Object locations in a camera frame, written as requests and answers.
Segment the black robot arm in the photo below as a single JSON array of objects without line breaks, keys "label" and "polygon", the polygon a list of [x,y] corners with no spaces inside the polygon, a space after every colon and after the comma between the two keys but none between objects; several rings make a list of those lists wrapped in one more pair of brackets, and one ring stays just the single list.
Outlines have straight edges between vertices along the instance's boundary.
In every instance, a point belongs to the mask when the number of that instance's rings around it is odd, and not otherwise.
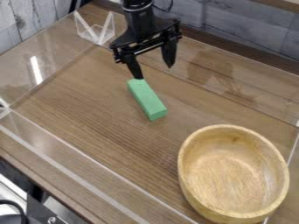
[{"label": "black robot arm", "polygon": [[110,45],[115,62],[127,65],[138,80],[145,76],[137,56],[161,48],[165,64],[173,67],[178,43],[184,37],[181,22],[173,18],[160,18],[154,7],[154,0],[122,1],[127,28]]}]

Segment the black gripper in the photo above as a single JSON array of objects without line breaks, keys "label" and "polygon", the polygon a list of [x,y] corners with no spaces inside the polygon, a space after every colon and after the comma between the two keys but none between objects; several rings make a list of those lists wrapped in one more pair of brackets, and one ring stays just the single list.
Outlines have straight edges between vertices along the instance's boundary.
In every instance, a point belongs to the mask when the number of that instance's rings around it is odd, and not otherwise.
[{"label": "black gripper", "polygon": [[184,37],[181,22],[173,18],[160,18],[154,10],[125,11],[127,29],[114,40],[110,48],[117,63],[126,65],[138,80],[145,78],[137,55],[161,47],[164,61],[169,67],[177,60],[178,42]]}]

